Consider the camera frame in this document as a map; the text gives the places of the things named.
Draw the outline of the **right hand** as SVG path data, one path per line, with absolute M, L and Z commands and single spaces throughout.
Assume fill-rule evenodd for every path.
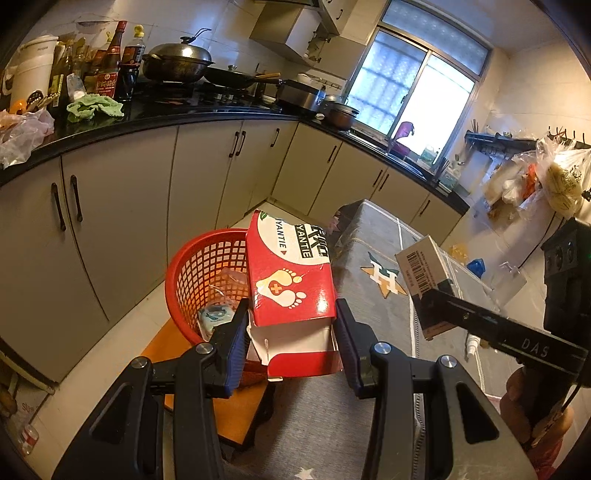
M 567 407 L 560 413 L 542 439 L 532 442 L 548 422 L 547 405 L 530 381 L 525 368 L 512 373 L 506 382 L 506 393 L 500 400 L 501 417 L 518 442 L 525 447 L 539 479 L 550 479 L 555 472 L 554 463 L 560 453 L 563 438 L 574 420 L 574 410 Z

